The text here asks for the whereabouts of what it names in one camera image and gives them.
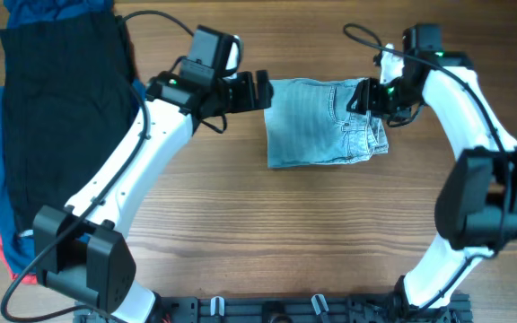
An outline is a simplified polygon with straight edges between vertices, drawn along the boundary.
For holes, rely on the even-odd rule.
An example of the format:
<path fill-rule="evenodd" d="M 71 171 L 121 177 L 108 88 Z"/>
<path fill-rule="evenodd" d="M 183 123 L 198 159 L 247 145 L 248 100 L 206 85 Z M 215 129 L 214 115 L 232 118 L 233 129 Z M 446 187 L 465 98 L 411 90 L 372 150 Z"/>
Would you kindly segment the light blue denim shorts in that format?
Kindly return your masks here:
<path fill-rule="evenodd" d="M 271 107 L 264 110 L 267 166 L 353 164 L 387 153 L 382 121 L 346 110 L 362 81 L 273 80 Z"/>

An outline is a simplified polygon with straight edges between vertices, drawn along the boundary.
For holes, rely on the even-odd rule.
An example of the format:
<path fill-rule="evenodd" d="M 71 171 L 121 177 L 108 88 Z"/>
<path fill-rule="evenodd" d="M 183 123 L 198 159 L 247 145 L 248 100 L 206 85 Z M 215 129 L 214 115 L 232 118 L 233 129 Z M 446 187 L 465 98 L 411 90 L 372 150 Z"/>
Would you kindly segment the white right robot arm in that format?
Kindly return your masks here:
<path fill-rule="evenodd" d="M 434 241 L 397 284 L 400 313 L 413 318 L 447 306 L 477 264 L 517 240 L 517 140 L 485 99 L 467 54 L 443 48 L 438 25 L 404 30 L 401 50 L 369 36 L 356 42 L 378 50 L 381 76 L 362 82 L 347 110 L 402 127 L 429 107 L 456 160 L 435 202 Z"/>

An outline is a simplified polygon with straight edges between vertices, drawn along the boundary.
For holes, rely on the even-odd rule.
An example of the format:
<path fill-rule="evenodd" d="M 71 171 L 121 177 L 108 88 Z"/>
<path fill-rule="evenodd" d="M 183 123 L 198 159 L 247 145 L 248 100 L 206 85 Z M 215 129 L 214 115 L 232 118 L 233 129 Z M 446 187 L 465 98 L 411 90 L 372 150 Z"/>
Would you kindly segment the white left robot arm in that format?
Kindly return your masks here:
<path fill-rule="evenodd" d="M 239 69 L 239 37 L 197 27 L 180 70 L 146 86 L 133 125 L 63 209 L 44 206 L 33 223 L 39 284 L 117 322 L 160 322 L 162 301 L 136 279 L 126 238 L 145 195 L 207 118 L 266 109 L 267 72 Z"/>

